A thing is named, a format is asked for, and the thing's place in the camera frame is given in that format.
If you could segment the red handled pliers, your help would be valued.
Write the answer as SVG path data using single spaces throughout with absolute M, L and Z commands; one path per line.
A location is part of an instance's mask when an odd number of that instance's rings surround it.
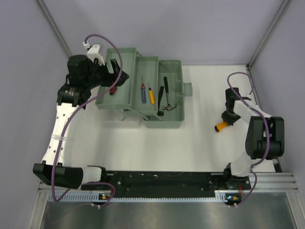
M 114 95 L 114 93 L 116 92 L 116 90 L 117 90 L 117 87 L 114 86 L 114 87 L 109 91 L 110 95 Z

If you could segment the blue handled screwdriver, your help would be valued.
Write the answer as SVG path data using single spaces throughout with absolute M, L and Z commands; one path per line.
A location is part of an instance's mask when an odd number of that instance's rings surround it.
M 146 91 L 145 91 L 145 84 L 144 84 L 144 79 L 142 76 L 142 85 L 141 85 L 141 97 L 142 97 L 142 103 L 146 103 Z

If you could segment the orange handled screwdriver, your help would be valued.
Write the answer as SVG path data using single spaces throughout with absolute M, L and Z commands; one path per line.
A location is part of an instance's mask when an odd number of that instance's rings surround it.
M 155 104 L 155 98 L 154 98 L 154 95 L 153 95 L 152 88 L 150 87 L 150 84 L 148 84 L 148 87 L 149 87 L 150 102 L 151 102 L 151 104 Z

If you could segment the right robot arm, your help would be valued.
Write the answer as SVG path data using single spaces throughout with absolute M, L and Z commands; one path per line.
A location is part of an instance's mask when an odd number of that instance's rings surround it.
M 280 157 L 285 149 L 285 122 L 279 116 L 271 116 L 256 106 L 251 98 L 241 97 L 236 87 L 225 90 L 226 110 L 221 114 L 222 122 L 214 128 L 216 132 L 233 126 L 242 119 L 248 124 L 245 151 L 224 169 L 222 177 L 226 188 L 235 188 L 240 179 L 265 160 Z

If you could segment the orange black utility knife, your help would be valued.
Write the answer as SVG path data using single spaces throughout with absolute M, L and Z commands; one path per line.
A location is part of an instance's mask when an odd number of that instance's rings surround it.
M 223 121 L 217 125 L 214 126 L 214 129 L 216 132 L 220 132 L 221 130 L 223 130 L 224 128 L 228 127 L 229 124 L 226 121 Z

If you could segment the small black mallet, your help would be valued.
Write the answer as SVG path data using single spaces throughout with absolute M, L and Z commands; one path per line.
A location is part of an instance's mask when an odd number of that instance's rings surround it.
M 158 116 L 163 116 L 164 115 L 164 112 L 160 110 L 160 105 L 161 105 L 161 100 L 162 100 L 162 97 L 163 97 L 163 92 L 164 92 L 164 86 L 161 86 L 160 90 L 158 92 L 158 112 L 157 112 Z

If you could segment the claw hammer black handle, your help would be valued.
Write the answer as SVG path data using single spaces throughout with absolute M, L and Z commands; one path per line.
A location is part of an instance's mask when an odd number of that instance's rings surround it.
M 163 110 L 171 111 L 171 110 L 175 109 L 176 106 L 171 106 L 170 96 L 169 96 L 168 79 L 167 79 L 166 76 L 165 76 L 163 79 L 164 79 L 164 88 L 165 88 L 166 100 L 167 100 L 167 106 L 164 106 L 164 107 L 163 107 Z

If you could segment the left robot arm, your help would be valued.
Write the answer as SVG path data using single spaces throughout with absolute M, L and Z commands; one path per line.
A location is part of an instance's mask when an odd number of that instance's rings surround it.
M 59 89 L 56 100 L 56 119 L 47 151 L 33 173 L 46 185 L 78 189 L 91 182 L 97 189 L 108 184 L 99 166 L 72 167 L 71 156 L 75 131 L 83 111 L 93 101 L 91 90 L 98 86 L 111 90 L 122 85 L 127 74 L 122 70 L 122 58 L 111 59 L 113 72 L 95 57 L 74 55 L 68 59 L 65 84 Z

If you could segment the translucent green tool box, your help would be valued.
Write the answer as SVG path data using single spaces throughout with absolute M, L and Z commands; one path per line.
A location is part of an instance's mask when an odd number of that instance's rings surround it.
M 119 60 L 129 78 L 96 100 L 99 120 L 107 127 L 132 127 L 142 119 L 148 128 L 179 128 L 184 98 L 193 95 L 192 84 L 183 81 L 181 61 L 144 56 L 136 48 L 108 48 L 111 72 Z

